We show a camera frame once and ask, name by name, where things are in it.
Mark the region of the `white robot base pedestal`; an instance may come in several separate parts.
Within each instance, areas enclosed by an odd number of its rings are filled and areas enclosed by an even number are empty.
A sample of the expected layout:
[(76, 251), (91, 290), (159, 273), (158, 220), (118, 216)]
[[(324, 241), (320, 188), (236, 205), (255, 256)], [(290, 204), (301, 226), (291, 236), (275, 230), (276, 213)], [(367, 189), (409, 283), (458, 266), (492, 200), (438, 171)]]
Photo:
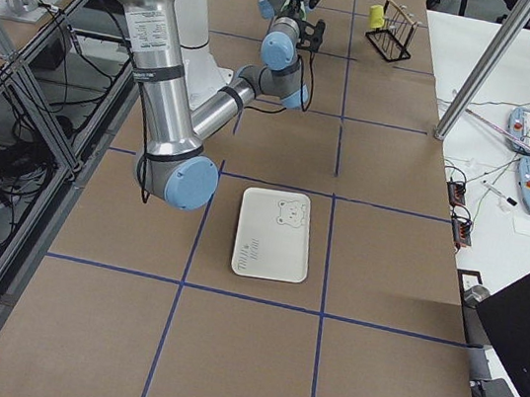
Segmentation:
[(190, 109), (196, 110), (234, 76), (220, 68), (209, 46), (207, 0), (175, 0), (175, 14), (185, 67)]

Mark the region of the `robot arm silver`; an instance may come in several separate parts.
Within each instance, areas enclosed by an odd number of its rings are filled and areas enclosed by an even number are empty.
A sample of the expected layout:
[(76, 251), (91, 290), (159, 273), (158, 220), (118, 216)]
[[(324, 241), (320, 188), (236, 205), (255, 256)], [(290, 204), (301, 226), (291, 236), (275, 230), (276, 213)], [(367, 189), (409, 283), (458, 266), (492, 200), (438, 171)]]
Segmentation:
[(219, 89), (191, 116), (195, 135), (213, 135), (257, 97), (276, 97), (285, 109), (305, 111), (310, 91), (305, 84), (299, 51), (315, 54), (324, 40), (326, 22), (307, 21), (308, 11), (321, 0), (259, 0), (258, 7), (270, 25), (261, 44), (261, 67), (244, 66), (228, 85)]
[(135, 177), (144, 193), (174, 208), (197, 209), (217, 189), (218, 172), (202, 155), (192, 127), (176, 0), (116, 1), (123, 7), (142, 98), (143, 154)]

